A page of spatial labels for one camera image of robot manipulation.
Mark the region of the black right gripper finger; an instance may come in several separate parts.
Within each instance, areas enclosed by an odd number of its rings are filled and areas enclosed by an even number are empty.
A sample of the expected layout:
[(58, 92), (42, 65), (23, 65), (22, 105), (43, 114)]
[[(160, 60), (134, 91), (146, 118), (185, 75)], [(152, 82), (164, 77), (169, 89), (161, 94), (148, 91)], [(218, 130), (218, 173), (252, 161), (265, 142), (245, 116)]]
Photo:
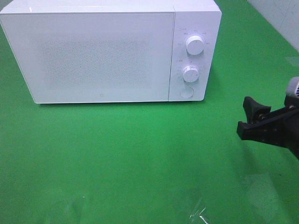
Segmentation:
[(257, 122), (261, 115), (271, 111), (270, 106), (262, 105), (249, 96), (244, 98), (243, 108), (246, 114), (247, 123), (249, 124)]
[(268, 130), (260, 127), (258, 124), (247, 124), (239, 121), (236, 130), (241, 140), (252, 140), (257, 142), (265, 142)]

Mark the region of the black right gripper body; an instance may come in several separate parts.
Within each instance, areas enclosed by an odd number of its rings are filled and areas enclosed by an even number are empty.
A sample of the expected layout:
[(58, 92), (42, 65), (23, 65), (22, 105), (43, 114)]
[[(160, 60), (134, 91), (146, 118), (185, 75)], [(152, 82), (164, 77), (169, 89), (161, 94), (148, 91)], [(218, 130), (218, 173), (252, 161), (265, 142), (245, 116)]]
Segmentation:
[(299, 97), (286, 95), (284, 107), (258, 115), (262, 122), (262, 143), (288, 148), (299, 157)]

